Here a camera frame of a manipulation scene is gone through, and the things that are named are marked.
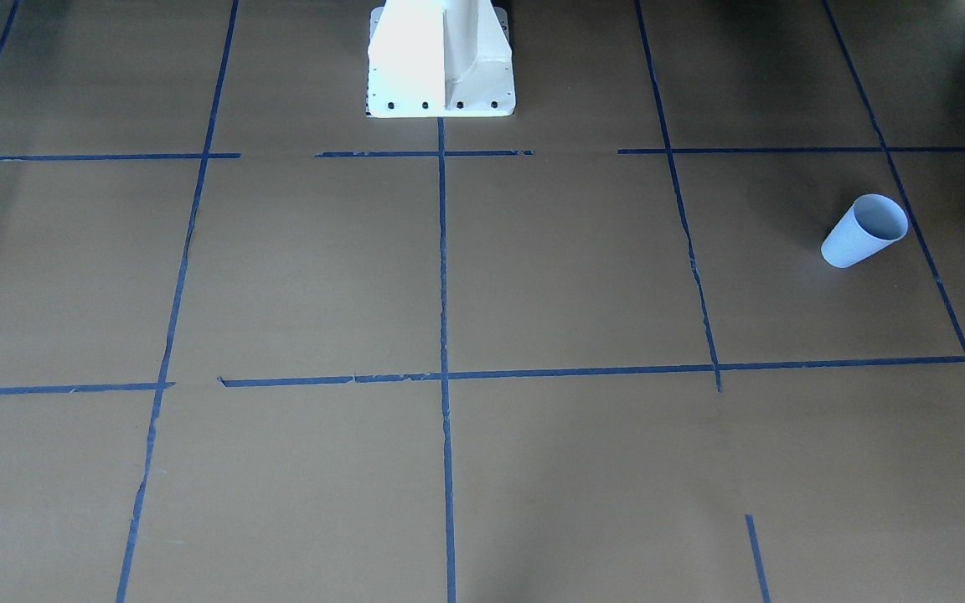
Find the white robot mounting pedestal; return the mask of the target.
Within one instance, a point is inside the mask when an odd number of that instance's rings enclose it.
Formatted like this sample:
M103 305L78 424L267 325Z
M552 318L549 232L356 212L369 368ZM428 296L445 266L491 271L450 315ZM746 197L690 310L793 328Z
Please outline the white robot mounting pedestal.
M499 118L517 106L509 1L387 1L370 13L365 110Z

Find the blue ribbed plastic cup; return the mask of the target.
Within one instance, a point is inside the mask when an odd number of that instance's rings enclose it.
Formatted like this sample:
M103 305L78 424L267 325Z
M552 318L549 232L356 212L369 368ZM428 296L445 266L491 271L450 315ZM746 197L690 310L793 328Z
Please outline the blue ribbed plastic cup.
M909 230L906 211L880 194L858 196L821 244L828 264L848 268L903 240Z

